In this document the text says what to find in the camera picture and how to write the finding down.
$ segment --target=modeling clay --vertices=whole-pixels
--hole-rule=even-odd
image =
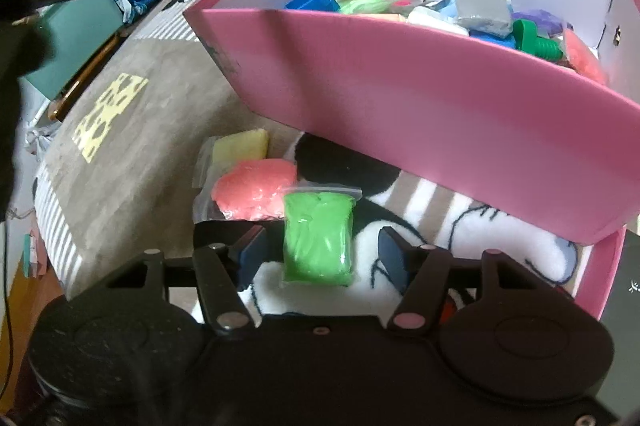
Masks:
[[[345,193],[293,192],[284,196],[285,281],[348,285],[355,199]]]
[[[391,6],[391,0],[339,0],[343,15],[365,15],[384,13]]]
[[[456,23],[500,38],[511,33],[511,12],[506,0],[456,0]]]
[[[223,175],[211,191],[227,219],[282,218],[282,190],[296,183],[296,166],[284,159],[243,161]]]
[[[563,34],[564,52],[571,67],[594,82],[607,85],[609,76],[586,44],[571,29],[565,28]]]

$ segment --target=green clay bag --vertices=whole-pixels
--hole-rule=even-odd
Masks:
[[[393,5],[391,0],[339,0],[343,15],[372,15],[386,13]]]
[[[319,285],[353,281],[351,229],[356,189],[304,187],[284,196],[284,280]]]

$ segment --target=pink cardboard box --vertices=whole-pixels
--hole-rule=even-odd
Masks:
[[[570,21],[610,88],[480,40],[289,1],[199,0],[185,16],[255,112],[597,243],[576,300],[599,316],[640,210],[640,0],[513,0]]]

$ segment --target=screw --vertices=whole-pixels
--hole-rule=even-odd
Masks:
[[[419,329],[425,323],[424,316],[415,312],[403,312],[394,316],[394,325],[401,329]]]
[[[583,415],[575,422],[575,426],[596,426],[596,419],[593,415]]]
[[[218,316],[218,323],[225,330],[239,329],[249,323],[249,316],[236,311],[225,312]]]

